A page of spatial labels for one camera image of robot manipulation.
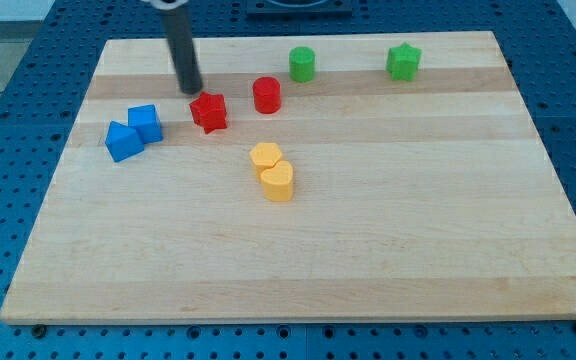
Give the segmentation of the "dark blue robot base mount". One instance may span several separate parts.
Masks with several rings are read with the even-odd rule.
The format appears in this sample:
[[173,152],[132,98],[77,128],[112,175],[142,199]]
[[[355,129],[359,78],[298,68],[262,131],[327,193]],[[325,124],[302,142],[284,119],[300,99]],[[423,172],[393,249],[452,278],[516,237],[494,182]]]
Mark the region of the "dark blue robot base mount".
[[351,0],[245,0],[246,16],[249,18],[315,15],[350,16]]

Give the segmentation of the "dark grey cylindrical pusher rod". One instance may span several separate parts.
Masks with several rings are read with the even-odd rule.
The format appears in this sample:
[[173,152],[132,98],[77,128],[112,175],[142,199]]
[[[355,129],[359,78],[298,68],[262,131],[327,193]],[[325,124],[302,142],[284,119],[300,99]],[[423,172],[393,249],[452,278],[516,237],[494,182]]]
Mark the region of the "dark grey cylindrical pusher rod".
[[159,0],[158,11],[182,93],[193,95],[203,88],[196,57],[187,0]]

